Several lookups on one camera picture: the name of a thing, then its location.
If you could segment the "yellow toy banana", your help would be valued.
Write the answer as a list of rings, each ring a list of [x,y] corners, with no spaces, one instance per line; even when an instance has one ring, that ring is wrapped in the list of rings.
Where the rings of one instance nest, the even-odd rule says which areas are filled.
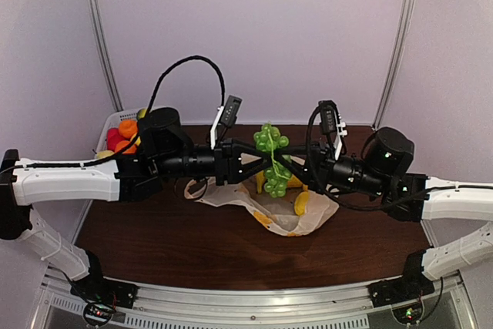
[[[268,193],[272,197],[282,197],[287,190],[303,189],[307,190],[304,185],[295,175],[291,175],[287,179],[284,175],[278,176],[272,169],[265,170],[255,175],[257,183],[257,193]]]

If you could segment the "cream printed plastic bag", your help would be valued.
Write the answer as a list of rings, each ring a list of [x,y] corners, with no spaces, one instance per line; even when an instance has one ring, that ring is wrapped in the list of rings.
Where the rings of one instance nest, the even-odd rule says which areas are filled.
[[[310,191],[307,212],[299,217],[293,204],[302,189],[287,190],[284,197],[272,198],[266,193],[257,193],[255,176],[242,183],[218,186],[211,177],[207,184],[200,185],[195,180],[187,183],[183,195],[209,206],[240,206],[251,214],[267,230],[282,237],[300,237],[320,228],[338,211],[339,205],[314,191]]]

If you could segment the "orange toy fruit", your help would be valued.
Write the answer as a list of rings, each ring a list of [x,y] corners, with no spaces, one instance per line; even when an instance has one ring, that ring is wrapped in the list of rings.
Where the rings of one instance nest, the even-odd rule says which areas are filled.
[[[138,133],[137,121],[126,119],[120,122],[118,126],[119,135],[125,139],[131,139]]]

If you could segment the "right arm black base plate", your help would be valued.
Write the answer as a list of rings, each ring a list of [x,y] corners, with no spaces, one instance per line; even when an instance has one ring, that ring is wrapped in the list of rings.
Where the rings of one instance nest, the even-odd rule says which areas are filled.
[[[399,304],[434,293],[434,283],[426,277],[399,277],[367,286],[374,307]]]

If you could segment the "green toy grape bunch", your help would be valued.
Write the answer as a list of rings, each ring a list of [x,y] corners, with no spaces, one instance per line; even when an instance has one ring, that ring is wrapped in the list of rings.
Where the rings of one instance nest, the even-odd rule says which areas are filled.
[[[283,149],[289,145],[290,141],[288,137],[282,135],[276,126],[273,126],[271,123],[265,123],[262,125],[259,132],[254,133],[253,139],[256,148],[262,152],[265,152],[270,157],[270,166],[265,170],[272,169],[278,176],[284,175],[287,179],[289,179],[290,173],[283,174],[281,168],[282,164],[275,159],[275,151],[277,149]]]

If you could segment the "large yellow toy lemon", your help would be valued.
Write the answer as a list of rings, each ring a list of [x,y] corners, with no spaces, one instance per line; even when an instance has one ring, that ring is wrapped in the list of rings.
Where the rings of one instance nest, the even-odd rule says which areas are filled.
[[[310,201],[310,192],[303,191],[297,195],[294,201],[293,208],[296,215],[303,216],[307,212],[307,205]]]

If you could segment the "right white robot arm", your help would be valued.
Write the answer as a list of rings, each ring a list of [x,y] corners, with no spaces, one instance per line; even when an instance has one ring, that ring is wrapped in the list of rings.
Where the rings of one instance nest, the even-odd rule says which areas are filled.
[[[349,210],[384,212],[401,222],[485,222],[442,247],[410,254],[400,277],[370,284],[374,307],[432,294],[436,280],[492,257],[492,185],[409,173],[414,144],[396,129],[373,132],[361,157],[338,155],[335,149],[307,141],[304,146],[279,149],[275,158],[309,189]]]

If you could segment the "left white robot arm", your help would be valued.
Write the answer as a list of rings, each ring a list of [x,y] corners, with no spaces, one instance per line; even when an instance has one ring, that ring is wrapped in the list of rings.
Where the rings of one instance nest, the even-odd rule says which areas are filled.
[[[140,146],[87,163],[35,162],[5,152],[1,165],[1,238],[25,241],[42,260],[61,270],[79,294],[103,301],[111,293],[99,259],[75,247],[32,209],[53,200],[139,202],[159,193],[163,181],[192,177],[236,184],[271,164],[254,146],[225,139],[198,146],[183,131],[174,108],[159,108],[138,121]]]

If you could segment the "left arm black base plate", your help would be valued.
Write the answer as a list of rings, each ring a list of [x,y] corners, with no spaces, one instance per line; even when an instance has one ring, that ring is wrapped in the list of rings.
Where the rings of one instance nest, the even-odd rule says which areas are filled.
[[[81,280],[69,280],[70,293],[82,298],[86,303],[99,303],[115,308],[132,309],[138,287],[135,284],[103,278],[99,282],[86,277]]]

